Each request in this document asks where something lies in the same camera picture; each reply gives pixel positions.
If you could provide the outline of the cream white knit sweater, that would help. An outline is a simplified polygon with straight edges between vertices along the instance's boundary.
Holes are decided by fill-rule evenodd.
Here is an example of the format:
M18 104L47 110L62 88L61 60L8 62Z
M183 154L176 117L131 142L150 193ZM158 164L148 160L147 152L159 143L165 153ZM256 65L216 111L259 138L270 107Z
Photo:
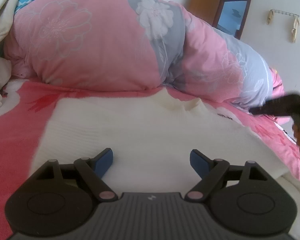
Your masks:
M34 155L31 172L49 159L61 164L92 158L105 148L114 161L104 181L116 193L186 193L199 181L190 152L232 165L254 160L273 178L288 168L224 107L180 101L167 90L145 98L60 100Z

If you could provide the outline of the pink red floral bedsheet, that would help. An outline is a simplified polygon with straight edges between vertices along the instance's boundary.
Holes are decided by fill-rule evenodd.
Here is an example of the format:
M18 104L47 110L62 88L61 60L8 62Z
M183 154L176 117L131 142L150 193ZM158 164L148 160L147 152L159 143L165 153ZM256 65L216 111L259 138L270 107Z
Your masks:
M158 88L144 92L96 93L45 85L36 81L10 81L4 89L0 108L0 239L11 235L5 218L4 206L12 193L31 175L31 164L39 147L46 125L57 103L65 98L145 98L167 90L180 101L195 98L171 88ZM250 116L227 103L207 103L224 107L233 113L243 126L248 127L269 147L288 172L276 179L295 199L298 215L291 235L300 239L300 153L283 129L266 117Z

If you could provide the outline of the brown wooden door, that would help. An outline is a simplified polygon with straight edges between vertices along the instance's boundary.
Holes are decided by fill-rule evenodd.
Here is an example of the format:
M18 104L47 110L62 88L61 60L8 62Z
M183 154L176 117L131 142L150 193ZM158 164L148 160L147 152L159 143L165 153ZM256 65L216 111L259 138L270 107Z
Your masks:
M219 1L220 0L190 0L187 10L197 18L213 25Z

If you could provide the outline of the pink grey floral duvet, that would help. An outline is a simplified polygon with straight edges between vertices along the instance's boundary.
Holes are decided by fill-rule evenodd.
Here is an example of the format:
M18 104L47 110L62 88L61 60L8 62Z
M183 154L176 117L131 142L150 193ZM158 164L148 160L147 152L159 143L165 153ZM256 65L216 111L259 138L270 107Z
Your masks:
M15 77L98 92L168 85L242 109L284 94L253 48L163 0L19 0L4 57Z

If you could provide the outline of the wall hook rack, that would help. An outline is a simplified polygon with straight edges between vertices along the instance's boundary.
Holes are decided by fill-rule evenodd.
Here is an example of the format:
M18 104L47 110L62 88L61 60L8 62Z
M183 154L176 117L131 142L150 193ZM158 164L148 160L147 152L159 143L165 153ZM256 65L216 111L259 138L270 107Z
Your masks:
M296 43L300 28L300 15L284 10L270 9L267 14L266 24L271 25L276 15L279 15L281 23L278 20L275 20L275 22L287 33L290 43Z

